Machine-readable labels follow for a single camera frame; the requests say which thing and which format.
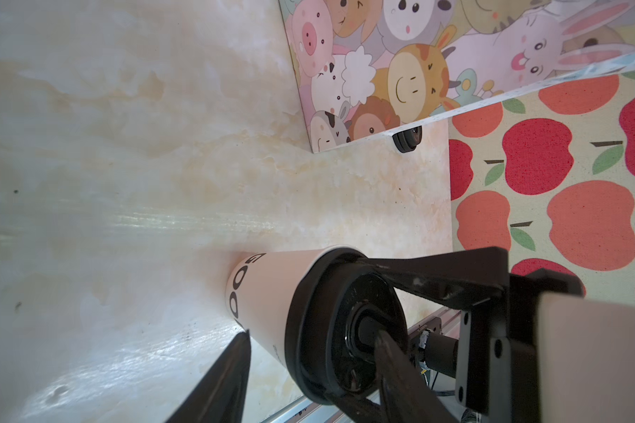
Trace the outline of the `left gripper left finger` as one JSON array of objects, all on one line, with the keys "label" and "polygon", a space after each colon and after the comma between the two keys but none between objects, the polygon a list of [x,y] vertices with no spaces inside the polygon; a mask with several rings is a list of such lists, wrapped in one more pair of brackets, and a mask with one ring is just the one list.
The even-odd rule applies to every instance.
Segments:
[{"label": "left gripper left finger", "polygon": [[241,422],[251,359],[250,333],[240,332],[167,422]]}]

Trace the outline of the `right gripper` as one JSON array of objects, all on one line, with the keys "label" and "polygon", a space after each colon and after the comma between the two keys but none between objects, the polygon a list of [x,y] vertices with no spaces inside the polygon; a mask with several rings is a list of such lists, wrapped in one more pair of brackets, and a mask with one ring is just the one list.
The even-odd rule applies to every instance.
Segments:
[{"label": "right gripper", "polygon": [[[407,259],[358,261],[409,294],[461,313],[455,398],[483,422],[540,422],[536,314],[544,294],[585,296],[574,275],[508,272],[499,247]],[[356,423],[383,423],[381,406],[352,395],[325,397]]]}]

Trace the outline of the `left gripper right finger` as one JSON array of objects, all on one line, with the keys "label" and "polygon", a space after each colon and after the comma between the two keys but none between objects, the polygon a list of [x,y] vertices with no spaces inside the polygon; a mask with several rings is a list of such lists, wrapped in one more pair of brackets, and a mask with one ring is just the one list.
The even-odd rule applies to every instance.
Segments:
[{"label": "left gripper right finger", "polygon": [[380,331],[375,341],[383,422],[457,422],[392,337]]}]

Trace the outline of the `white paper gift bag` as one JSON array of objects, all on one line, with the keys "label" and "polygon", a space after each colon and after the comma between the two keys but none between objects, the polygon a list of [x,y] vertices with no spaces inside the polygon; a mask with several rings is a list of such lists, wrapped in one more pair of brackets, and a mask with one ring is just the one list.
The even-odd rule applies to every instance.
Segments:
[{"label": "white paper gift bag", "polygon": [[565,80],[635,69],[635,1],[283,1],[324,153]]}]

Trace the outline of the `white paper coffee cup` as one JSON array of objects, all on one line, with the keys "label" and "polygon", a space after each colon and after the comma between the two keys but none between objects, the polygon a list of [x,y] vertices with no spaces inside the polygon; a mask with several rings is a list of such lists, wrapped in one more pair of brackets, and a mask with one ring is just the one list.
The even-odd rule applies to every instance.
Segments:
[{"label": "white paper coffee cup", "polygon": [[287,365],[286,327],[296,289],[321,257],[344,249],[257,253],[240,261],[229,276],[229,312],[282,366]]}]

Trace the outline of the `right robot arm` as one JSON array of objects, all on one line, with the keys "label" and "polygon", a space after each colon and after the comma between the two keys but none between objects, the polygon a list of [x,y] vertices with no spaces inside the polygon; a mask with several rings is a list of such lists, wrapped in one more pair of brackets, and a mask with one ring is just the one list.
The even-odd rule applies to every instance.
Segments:
[{"label": "right robot arm", "polygon": [[460,336],[428,337],[422,358],[486,422],[635,422],[635,307],[586,299],[572,275],[511,274],[498,247],[364,257],[334,275],[460,312]]}]

